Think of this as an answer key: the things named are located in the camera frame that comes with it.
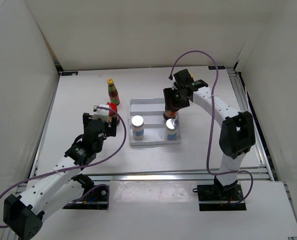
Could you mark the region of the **red-lidded sauce jar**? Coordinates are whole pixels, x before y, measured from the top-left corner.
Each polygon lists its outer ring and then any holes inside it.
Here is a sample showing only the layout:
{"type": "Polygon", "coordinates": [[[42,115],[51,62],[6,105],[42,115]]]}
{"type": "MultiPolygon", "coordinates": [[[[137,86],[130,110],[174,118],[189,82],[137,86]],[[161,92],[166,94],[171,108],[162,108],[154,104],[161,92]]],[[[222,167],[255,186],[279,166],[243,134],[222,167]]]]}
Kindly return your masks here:
{"type": "MultiPolygon", "coordinates": [[[[117,108],[117,105],[115,103],[107,102],[107,105],[109,106],[109,108],[111,110],[114,110],[116,113],[118,112],[118,108],[117,108]]],[[[116,117],[116,125],[118,126],[119,123],[120,123],[120,118],[113,111],[109,112],[109,124],[112,123],[112,118],[113,117],[116,117]]]]}
{"type": "Polygon", "coordinates": [[[167,121],[168,119],[175,119],[177,117],[179,109],[165,109],[163,112],[163,118],[167,121]]]}

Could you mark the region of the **silver-lidded white shaker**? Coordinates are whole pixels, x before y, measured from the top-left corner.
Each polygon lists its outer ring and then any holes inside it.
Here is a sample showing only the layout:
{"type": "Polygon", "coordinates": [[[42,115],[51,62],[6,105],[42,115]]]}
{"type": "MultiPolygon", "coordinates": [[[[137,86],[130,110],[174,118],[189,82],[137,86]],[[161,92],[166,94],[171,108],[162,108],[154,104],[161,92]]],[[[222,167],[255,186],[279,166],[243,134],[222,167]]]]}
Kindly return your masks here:
{"type": "Polygon", "coordinates": [[[170,118],[165,123],[165,140],[175,141],[179,129],[179,122],[175,118],[170,118]]]}
{"type": "Polygon", "coordinates": [[[144,118],[140,115],[135,115],[131,119],[131,128],[133,138],[140,140],[144,137],[144,118]]]}

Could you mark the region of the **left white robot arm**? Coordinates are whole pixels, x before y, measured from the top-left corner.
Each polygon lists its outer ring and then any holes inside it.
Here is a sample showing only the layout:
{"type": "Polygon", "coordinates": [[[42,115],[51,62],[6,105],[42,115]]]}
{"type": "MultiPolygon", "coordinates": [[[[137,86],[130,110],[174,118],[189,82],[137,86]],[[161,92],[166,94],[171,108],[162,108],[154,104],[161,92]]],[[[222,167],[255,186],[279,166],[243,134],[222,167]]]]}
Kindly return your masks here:
{"type": "Polygon", "coordinates": [[[109,186],[95,185],[81,171],[102,151],[104,140],[116,136],[118,117],[83,114],[83,134],[79,135],[53,168],[18,196],[9,195],[3,204],[4,223],[21,239],[32,239],[53,213],[65,209],[109,207],[109,186]]]}

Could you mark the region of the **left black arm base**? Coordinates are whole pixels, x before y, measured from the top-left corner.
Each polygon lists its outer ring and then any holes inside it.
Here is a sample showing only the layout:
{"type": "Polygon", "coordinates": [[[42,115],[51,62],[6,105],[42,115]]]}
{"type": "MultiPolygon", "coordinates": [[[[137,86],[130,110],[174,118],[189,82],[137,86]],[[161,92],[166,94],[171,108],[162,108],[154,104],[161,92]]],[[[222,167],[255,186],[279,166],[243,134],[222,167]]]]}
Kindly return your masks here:
{"type": "Polygon", "coordinates": [[[65,210],[108,210],[110,187],[106,184],[95,185],[95,189],[75,203],[68,203],[65,210]]]}

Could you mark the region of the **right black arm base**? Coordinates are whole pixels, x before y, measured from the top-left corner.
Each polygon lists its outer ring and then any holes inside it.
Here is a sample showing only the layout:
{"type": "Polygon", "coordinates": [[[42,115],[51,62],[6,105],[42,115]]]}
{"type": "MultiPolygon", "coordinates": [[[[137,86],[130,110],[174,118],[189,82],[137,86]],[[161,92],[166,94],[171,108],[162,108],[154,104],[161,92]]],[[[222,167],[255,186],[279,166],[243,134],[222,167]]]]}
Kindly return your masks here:
{"type": "Polygon", "coordinates": [[[227,193],[220,194],[212,184],[197,185],[192,189],[197,194],[200,212],[246,211],[244,195],[240,184],[227,193]]]}

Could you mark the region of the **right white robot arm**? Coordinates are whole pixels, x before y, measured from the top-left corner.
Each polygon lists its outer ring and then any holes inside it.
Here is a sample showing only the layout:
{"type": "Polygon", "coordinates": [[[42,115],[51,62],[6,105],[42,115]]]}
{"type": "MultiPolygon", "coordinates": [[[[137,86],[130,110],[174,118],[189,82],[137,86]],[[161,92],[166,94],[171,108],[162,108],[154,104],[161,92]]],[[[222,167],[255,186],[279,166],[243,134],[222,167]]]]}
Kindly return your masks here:
{"type": "Polygon", "coordinates": [[[202,80],[165,88],[163,95],[165,119],[194,103],[211,116],[212,125],[220,126],[222,159],[218,172],[213,174],[213,195],[219,200],[226,199],[236,189],[242,160],[256,142],[252,114],[229,106],[202,80]]]}

